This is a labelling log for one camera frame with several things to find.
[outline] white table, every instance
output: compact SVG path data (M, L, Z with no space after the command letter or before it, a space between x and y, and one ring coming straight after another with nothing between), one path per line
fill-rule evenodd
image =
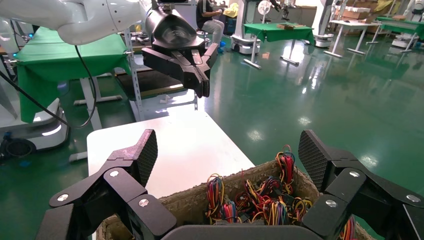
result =
M387 26L393 26L393 27L400 27L400 28L405 28L405 29L413 29L415 30L417 28L416 24L407 22L407 21L397 21L397 20L381 20L381 23L379 24L377 31L375 31L374 37L372 38L372 41L367 41L366 44L378 44L379 42L376 41L377 35L379 34L379 31L381 30L380 26L381 25L387 25ZM408 46L406 47L405 50L400 51L401 53L407 53L410 52L411 49L411 45L414 42L414 39L416 38L417 33L415 32L412 35L411 40L408 43Z
M339 24L340 30L338 31L338 35L337 35L337 38L335 39L332 51L324 51L324 53L331 55L331 56L334 56L334 57L338 57L338 58L343 57L342 55L335 53L336 48L337 48L337 44L339 43L339 39L340 39L340 36L342 35L343 29L360 29L360 30L362 30L362 34L360 35L359 41L356 45L356 48L355 49L348 48L347 50L351 51L353 53L364 55L365 52L359 51L359 47L361 46L362 40L364 39L365 32L367 31L367 28L369 26L378 26L379 25L378 23L345 22L344 20L333 20L333 21L331 21L331 23Z
M206 112L193 111L90 133L88 174L97 172L114 150L136 144L145 129L154 129L157 138L158 156L146 185L156 198L205 183L214 173L228 176L254 167Z

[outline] table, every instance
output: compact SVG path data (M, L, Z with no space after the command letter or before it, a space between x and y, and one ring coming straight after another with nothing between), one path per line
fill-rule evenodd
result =
M377 17L378 21L381 21L381 25L375 31L374 37L372 41L368 41L366 44L378 44L376 41L377 35L379 34L380 29L390 30L400 33L412 34L412 38L409 41L405 50L401 51L402 53L410 52L411 45L414 42L416 36L420 39L424 39L424 22L416 22L416 21L399 21L395 20L391 17Z
M109 72L115 67L130 73L125 54L127 48L117 34L81 45L78 49L93 76ZM81 82L88 83L88 73L75 47L63 42L56 31L45 27L37 30L15 59L18 60L19 86L45 107L59 96L58 82L82 79ZM21 120L27 123L31 123L35 113L41 111L24 96L20 97L20 108Z
M357 54L361 54L364 55L365 52L363 51L359 51L359 48L361 46L362 40L364 39L365 33L367 32L367 28L369 26L377 26L379 25L378 23L362 23L362 22L345 22L344 20L332 20L331 23L334 24L339 24L340 25L340 30L338 31L338 35L337 38L335 39L334 42L334 46L332 47L332 51L324 51L324 53L334 56L334 57L338 57L338 58L342 58L342 55L336 54L336 48L337 48L337 44L339 43L339 39L340 36L342 35L343 29L360 29L362 30L362 33L360 35L359 41L356 45L355 49L352 48L348 48L347 50L353 53L357 53Z
M114 150L136 144L145 129L156 131L158 156L146 185L156 198L205 183L214 173L228 176L254 167L206 112L193 111L90 133L88 174L97 172ZM176 178L177 184L164 181Z
M292 30L278 28L277 25L281 23L251 23L244 24L244 31L246 34L255 35L253 40L253 49L256 49L257 39L265 42L265 39L268 42L280 41L280 40L292 40L291 43L291 52L289 58L280 56L280 58L290 64L299 65L298 62L291 60L292 51L295 47L296 40L308 40L311 44L315 44L314 34L312 33L312 28L308 26L298 26ZM287 25L297 25L295 23L285 22ZM244 59L244 61L257 68L261 69L262 67L255 63L255 51L252 51L250 60Z

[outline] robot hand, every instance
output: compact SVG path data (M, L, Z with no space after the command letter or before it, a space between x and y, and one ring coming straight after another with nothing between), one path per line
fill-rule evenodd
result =
M280 12L280 10L281 10L281 6L280 6L280 4L278 4L276 0L269 0L269 1L270 1L270 2L271 2L271 4L274 6L275 10L276 10L277 12Z

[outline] shiny floor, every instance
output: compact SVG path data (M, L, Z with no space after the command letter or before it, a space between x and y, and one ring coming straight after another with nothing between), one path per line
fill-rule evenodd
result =
M419 50L402 55L388 39L364 44L365 56L344 50L355 48L357 40L341 40L336 50L341 59L297 41L292 59L298 67L280 60L291 41L262 44L257 57L262 70L226 52L212 69L210 97L199 107L256 165L272 161L285 144L297 152L301 131L312 129L324 143L351 151L373 173L424 195L424 55ZM113 78L99 84L103 96L124 95ZM72 105L82 97L74 81L61 98L74 124L87 117L84 107ZM100 103L98 110L104 128L134 121L126 98ZM61 147L0 163L0 239L33 239L49 198L87 177L87 161L69 164L68 156L86 150L91 131L91 126L72 129Z

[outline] black cable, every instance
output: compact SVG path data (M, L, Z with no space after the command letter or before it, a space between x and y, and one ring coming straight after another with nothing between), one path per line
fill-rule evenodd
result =
M19 46L18 41L16 40L16 35L20 36L21 38L22 38L22 36L21 36L21 35L19 35L19 34L15 31L15 27L14 27L14 25L13 25L12 20L10 20L10 26L12 27L12 30L13 30L13 32L14 32L14 34L13 34L14 42L16 43L16 46L17 46L17 48L19 49L19 48L20 48L20 47L22 47L22 46Z
M82 65L84 65L85 70L88 73L88 76L91 80L91 85L92 88L95 88L95 84L94 84L94 80L93 80L93 76L89 71L89 68L87 67L86 63L84 62L83 58L81 57L80 51L78 50L78 47L75 45L75 50L76 53L78 54L79 59L81 60ZM92 110L90 112L90 115L87 119L87 121L85 121L82 125L80 126L72 126L70 125L67 121L63 120L62 118L60 118L59 116L57 116L56 114L54 114L53 112L49 111L46 107L42 106L39 102L37 102L37 100L35 100L32 96L30 96L28 93L26 93L24 90L22 90L22 88L20 88L18 85L16 85L16 83L14 83L14 80L10 80L8 78L5 78L4 80L6 80L6 82L8 82L10 85L12 85L14 87L14 89L16 89L18 92L20 92L22 95L24 95L26 98L28 98L31 102L33 102L37 107L41 108L43 111L45 111L46 113L48 113L50 116L52 116L53 118L55 118L56 120L62 122L63 124L65 124L66 126L70 127L70 128L76 128L76 129L80 129L85 127L86 125L89 124L89 122L91 121L95 109L96 109L96 99L97 99L97 93L96 93L96 89L92 89L91 91L93 92L93 98L94 98L94 103L92 106Z

